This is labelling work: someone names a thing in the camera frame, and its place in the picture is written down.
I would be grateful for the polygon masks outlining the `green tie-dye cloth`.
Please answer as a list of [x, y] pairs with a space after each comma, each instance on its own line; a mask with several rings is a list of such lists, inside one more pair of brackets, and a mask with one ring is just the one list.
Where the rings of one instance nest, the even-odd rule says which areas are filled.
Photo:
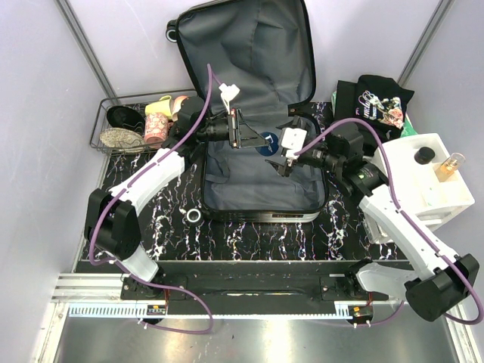
[[[336, 115], [336, 101], [337, 101], [337, 92], [334, 91], [330, 97], [330, 102], [331, 102], [331, 106], [332, 106], [332, 111], [333, 111], [333, 115], [335, 116]], [[416, 135], [417, 132], [415, 131], [410, 119], [409, 119], [409, 116], [408, 114], [405, 115], [405, 124], [404, 124], [404, 128], [402, 129], [402, 133], [400, 135], [401, 138], [404, 138], [404, 137], [407, 137], [407, 136], [412, 136], [412, 135]]]

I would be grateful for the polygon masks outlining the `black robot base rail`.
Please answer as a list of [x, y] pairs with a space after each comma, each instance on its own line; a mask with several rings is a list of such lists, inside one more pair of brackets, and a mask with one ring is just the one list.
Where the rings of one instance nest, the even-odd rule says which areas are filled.
[[155, 284], [185, 288], [203, 299], [303, 297], [311, 301], [401, 301], [395, 293], [369, 293], [350, 275], [359, 261], [163, 261]]

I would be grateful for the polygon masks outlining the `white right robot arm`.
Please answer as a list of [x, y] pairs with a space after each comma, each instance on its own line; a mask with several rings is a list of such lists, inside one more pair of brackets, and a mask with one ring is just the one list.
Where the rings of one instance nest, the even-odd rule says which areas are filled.
[[345, 118], [312, 140], [296, 119], [278, 128], [284, 163], [271, 163], [276, 172], [287, 177], [296, 166], [313, 166], [334, 173], [338, 188], [367, 219], [382, 226], [411, 264], [404, 270], [369, 259], [357, 262], [342, 281], [350, 299], [381, 293], [408, 303], [425, 321], [444, 316], [465, 325], [482, 322], [482, 300], [473, 288], [478, 261], [471, 254], [459, 255], [404, 210], [383, 143], [369, 123]]

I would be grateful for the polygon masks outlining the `small dark cosmetic bottle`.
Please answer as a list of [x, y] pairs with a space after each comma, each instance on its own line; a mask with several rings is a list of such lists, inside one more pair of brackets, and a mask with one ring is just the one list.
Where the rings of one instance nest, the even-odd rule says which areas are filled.
[[427, 165], [435, 158], [435, 151], [431, 147], [421, 147], [414, 155], [414, 161], [420, 165]]

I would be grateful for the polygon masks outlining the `space astronaut kids suitcase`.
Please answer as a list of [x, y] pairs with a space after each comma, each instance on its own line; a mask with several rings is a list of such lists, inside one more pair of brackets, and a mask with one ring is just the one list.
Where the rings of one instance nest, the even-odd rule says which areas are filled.
[[[230, 103], [259, 134], [281, 137], [279, 125], [296, 115], [315, 93], [315, 61], [309, 15], [302, 1], [212, 1], [171, 20], [166, 38], [177, 44], [194, 88], [209, 99], [207, 116], [225, 109], [219, 86], [235, 84]], [[308, 136], [320, 129], [310, 116]], [[204, 141], [202, 207], [223, 222], [311, 222], [328, 192], [322, 171], [295, 167], [282, 177], [256, 147], [232, 148], [228, 141]]]

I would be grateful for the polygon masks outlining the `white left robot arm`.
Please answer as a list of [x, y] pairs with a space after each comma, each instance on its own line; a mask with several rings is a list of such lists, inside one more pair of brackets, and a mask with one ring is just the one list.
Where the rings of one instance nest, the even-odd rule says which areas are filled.
[[[148, 202], [185, 172], [204, 141], [228, 141], [233, 148], [268, 145], [266, 138], [242, 120], [238, 109], [207, 116], [208, 109], [208, 101], [197, 96], [178, 102], [169, 134], [148, 163], [121, 184], [109, 191], [98, 188], [88, 198], [84, 237], [89, 242], [90, 263], [119, 264], [138, 279], [137, 291], [146, 299], [156, 299], [163, 292], [163, 281], [156, 276], [158, 264], [141, 245], [138, 217]], [[108, 257], [96, 259], [95, 248]]]

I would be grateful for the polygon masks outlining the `black printed t-shirt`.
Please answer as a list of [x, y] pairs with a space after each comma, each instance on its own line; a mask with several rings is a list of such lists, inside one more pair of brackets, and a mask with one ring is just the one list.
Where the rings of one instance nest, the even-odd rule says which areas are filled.
[[365, 119], [403, 129], [408, 104], [414, 91], [401, 87], [394, 79], [362, 75], [358, 78], [356, 114]]

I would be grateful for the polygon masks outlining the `gold perfume spray bottle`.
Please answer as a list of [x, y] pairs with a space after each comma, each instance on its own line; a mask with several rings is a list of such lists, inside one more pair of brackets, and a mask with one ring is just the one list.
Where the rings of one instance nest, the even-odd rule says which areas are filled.
[[439, 182], [447, 181], [464, 164], [466, 158], [463, 154], [453, 153], [439, 164], [434, 172]]

